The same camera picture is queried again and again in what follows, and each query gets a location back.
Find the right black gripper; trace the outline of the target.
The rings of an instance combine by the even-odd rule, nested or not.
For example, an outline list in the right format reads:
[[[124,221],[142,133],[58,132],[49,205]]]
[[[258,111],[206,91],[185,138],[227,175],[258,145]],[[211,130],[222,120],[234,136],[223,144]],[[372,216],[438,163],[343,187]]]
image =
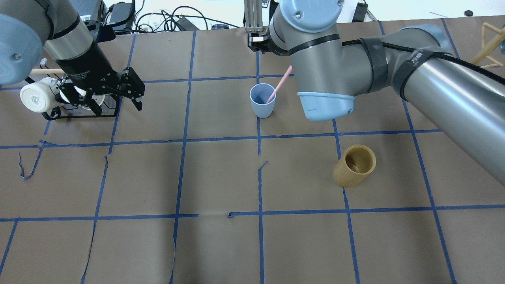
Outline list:
[[[247,46],[253,52],[261,52],[262,54],[271,52],[278,56],[288,56],[288,50],[274,43],[268,35],[248,33]]]

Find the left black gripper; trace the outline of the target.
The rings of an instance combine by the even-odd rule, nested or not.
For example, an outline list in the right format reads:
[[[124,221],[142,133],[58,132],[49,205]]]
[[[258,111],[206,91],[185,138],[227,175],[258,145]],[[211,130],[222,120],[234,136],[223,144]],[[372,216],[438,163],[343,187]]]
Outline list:
[[[78,88],[89,90],[85,98],[79,98],[79,93],[71,86],[60,84],[71,104],[89,104],[90,110],[96,115],[102,115],[102,108],[92,99],[92,93],[113,93],[119,97],[131,100],[137,111],[141,111],[143,103],[141,98],[145,94],[146,86],[132,67],[123,71],[115,71],[96,42],[90,48],[72,59],[57,61]]]

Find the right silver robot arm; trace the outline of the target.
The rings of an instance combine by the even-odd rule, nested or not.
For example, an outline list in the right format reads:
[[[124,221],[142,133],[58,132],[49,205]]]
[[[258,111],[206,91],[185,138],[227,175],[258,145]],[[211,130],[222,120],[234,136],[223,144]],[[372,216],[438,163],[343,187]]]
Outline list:
[[[504,79],[455,58],[440,27],[342,42],[342,0],[280,0],[267,27],[251,25],[261,7],[245,1],[248,47],[289,57],[307,119],[341,118],[357,96],[390,86],[504,184]]]

